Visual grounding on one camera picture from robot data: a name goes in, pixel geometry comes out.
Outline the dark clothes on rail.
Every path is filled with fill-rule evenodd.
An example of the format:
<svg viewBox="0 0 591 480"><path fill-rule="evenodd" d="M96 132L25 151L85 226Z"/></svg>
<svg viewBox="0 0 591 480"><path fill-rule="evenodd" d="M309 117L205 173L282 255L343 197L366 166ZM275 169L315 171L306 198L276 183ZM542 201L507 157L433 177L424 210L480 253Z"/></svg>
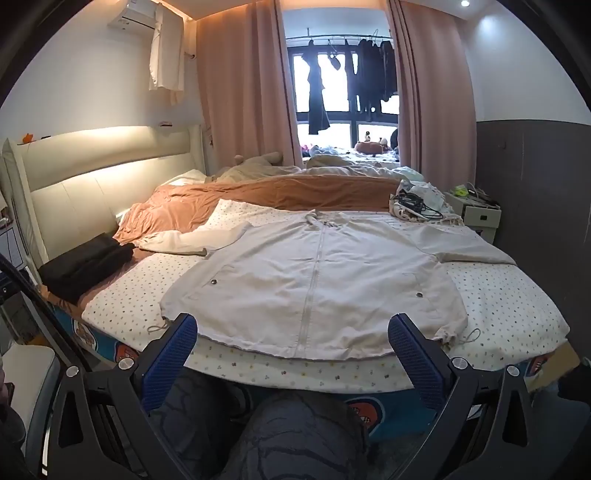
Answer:
<svg viewBox="0 0 591 480"><path fill-rule="evenodd" d="M365 38L319 47L309 42L291 57L297 118L308 134L331 128L332 120L381 121L394 113L385 105L399 94L394 47Z"/></svg>

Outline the blue cartoon mattress cover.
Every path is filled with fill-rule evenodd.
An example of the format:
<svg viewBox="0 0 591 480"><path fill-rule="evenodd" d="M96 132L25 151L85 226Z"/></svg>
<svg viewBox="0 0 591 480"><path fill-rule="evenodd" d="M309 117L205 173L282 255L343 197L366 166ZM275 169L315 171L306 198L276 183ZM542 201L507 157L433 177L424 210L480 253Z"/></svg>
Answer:
<svg viewBox="0 0 591 480"><path fill-rule="evenodd" d="M156 316L125 312L116 318L98 313L93 326L62 309L58 320L88 352L104 361L136 358L160 337L164 323ZM560 312L549 305L519 305L507 312L478 305L469 311L467 329L445 351L462 357L480 370L518 367L528 382L539 377L545 363L566 341L569 327ZM188 369L245 387L252 403L273 390L322 392L356 409L377 441L411 433L434 416L423 406L399 359L388 356L369 360L307 361L245 352L213 342L204 336L185 362Z"/></svg>

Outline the white air conditioner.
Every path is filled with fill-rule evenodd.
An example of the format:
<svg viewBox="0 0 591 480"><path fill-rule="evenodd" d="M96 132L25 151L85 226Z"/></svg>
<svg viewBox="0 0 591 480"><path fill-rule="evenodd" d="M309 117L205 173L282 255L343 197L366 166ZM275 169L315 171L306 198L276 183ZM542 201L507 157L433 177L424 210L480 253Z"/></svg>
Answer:
<svg viewBox="0 0 591 480"><path fill-rule="evenodd" d="M155 28L156 3L151 0L117 1L116 14L109 26L127 32L152 32Z"/></svg>

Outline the orange duvet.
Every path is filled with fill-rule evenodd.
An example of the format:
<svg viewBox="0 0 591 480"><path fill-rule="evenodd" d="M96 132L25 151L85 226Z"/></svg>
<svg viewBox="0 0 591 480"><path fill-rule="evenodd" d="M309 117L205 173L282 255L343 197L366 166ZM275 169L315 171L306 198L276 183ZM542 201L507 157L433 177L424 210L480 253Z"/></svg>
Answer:
<svg viewBox="0 0 591 480"><path fill-rule="evenodd" d="M293 175L238 183L163 185L124 215L114 239L120 244L161 231L189 232L204 225L217 203L231 200L286 211L386 212L400 181L392 178Z"/></svg>

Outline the cream padded headboard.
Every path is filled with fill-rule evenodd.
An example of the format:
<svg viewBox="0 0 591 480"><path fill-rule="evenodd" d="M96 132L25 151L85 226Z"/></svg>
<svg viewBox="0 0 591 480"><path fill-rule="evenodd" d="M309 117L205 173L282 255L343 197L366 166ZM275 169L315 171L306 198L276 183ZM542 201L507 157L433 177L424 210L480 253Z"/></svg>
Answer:
<svg viewBox="0 0 591 480"><path fill-rule="evenodd" d="M206 170L197 124L107 127L1 147L2 193L32 269L114 232L117 214L189 170Z"/></svg>

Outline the pink curtain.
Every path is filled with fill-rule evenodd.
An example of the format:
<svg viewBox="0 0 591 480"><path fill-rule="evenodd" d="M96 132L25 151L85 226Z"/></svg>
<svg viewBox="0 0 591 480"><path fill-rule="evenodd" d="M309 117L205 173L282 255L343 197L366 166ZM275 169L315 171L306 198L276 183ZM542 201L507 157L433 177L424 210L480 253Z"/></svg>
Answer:
<svg viewBox="0 0 591 480"><path fill-rule="evenodd" d="M394 39L402 164L442 191L472 182L476 110L456 19L405 1L387 1L385 11Z"/></svg>
<svg viewBox="0 0 591 480"><path fill-rule="evenodd" d="M283 11L253 1L197 20L197 82L219 167L279 152L301 166Z"/></svg>

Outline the person's dark trouser leg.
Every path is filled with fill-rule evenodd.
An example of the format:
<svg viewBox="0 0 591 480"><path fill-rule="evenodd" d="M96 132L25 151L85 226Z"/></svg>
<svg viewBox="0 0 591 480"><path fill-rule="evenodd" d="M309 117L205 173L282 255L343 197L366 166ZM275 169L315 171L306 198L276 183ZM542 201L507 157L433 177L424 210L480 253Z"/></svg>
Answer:
<svg viewBox="0 0 591 480"><path fill-rule="evenodd" d="M346 403L245 387L183 369L150 421L194 479L365 479L369 440Z"/></svg>

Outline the plush toy on windowsill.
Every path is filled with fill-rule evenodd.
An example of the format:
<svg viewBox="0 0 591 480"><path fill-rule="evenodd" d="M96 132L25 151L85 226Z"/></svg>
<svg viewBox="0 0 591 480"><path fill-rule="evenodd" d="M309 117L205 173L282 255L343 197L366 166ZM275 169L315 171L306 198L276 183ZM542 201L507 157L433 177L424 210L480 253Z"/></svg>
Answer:
<svg viewBox="0 0 591 480"><path fill-rule="evenodd" d="M382 137L374 141L370 132L367 131L363 141L356 142L355 150L363 155L378 155L389 151L390 146L388 140Z"/></svg>

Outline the pink right curtain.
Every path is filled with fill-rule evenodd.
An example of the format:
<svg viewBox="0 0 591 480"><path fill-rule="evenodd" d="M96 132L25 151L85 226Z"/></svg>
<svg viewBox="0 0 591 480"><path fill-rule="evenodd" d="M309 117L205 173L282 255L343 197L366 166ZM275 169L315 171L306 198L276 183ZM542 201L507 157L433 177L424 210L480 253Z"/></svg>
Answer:
<svg viewBox="0 0 591 480"><path fill-rule="evenodd" d="M402 164L442 191L472 182L476 110L456 19L405 1L387 1L385 11L394 39Z"/></svg>

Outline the white bedside drawer unit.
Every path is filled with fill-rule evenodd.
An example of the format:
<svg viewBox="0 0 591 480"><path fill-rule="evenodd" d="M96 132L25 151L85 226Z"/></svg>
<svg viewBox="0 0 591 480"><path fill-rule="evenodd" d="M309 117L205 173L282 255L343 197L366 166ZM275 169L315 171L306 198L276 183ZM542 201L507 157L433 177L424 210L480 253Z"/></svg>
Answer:
<svg viewBox="0 0 591 480"><path fill-rule="evenodd" d="M459 185L445 193L446 201L464 224L493 244L501 223L502 209L481 189L472 184Z"/></svg>

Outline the folded black clothes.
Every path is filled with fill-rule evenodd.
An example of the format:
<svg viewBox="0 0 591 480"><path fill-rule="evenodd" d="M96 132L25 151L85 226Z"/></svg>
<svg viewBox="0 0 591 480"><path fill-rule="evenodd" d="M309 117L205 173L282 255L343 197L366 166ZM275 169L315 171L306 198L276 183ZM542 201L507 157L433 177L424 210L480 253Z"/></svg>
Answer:
<svg viewBox="0 0 591 480"><path fill-rule="evenodd" d="M42 283L56 297L76 304L92 287L131 261L134 246L106 233L59 255L39 268Z"/></svg>

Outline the beige zip jacket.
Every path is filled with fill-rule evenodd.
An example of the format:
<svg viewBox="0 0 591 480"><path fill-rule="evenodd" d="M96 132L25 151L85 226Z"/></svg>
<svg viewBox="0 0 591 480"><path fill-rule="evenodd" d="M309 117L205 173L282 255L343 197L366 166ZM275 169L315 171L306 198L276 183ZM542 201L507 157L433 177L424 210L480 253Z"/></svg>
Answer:
<svg viewBox="0 0 591 480"><path fill-rule="evenodd" d="M191 315L218 343L305 360L387 355L399 313L450 343L467 312L446 264L510 262L463 226L339 212L245 227L202 255L165 292L161 315Z"/></svg>

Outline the pink left curtain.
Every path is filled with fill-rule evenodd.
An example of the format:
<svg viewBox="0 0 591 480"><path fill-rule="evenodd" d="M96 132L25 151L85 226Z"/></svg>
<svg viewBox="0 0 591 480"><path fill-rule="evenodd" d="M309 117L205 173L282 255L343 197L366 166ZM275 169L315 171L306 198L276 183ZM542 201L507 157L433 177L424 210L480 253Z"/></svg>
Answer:
<svg viewBox="0 0 591 480"><path fill-rule="evenodd" d="M283 11L253 1L197 20L197 82L219 167L279 152L301 166Z"/></svg>

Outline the floral white bed sheet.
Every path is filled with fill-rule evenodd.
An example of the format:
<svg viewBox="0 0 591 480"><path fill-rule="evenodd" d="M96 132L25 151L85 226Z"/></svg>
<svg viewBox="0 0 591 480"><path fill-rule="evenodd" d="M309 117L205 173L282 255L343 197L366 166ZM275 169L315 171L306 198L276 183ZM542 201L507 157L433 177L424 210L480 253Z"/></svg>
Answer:
<svg viewBox="0 0 591 480"><path fill-rule="evenodd" d="M222 200L188 240L102 288L83 320L142 350L188 313L189 368L346 394L410 387L387 338L398 313L486 370L550 354L569 331L506 253L463 226Z"/></svg>

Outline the beige blanket by window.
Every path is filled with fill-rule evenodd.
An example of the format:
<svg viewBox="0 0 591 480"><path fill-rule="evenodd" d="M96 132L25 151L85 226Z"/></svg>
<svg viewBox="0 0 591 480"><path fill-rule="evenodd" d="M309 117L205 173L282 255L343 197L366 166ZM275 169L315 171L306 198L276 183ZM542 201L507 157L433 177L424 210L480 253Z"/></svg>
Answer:
<svg viewBox="0 0 591 480"><path fill-rule="evenodd" d="M303 166L281 165L283 156L273 152L243 159L237 156L235 166L225 167L217 174L207 178L208 182L239 183L256 181L276 176L360 176L387 179L408 179L411 182L424 182L418 171L401 166L399 162L384 162L370 157L370 160L342 157L339 155L315 155L308 158Z"/></svg>

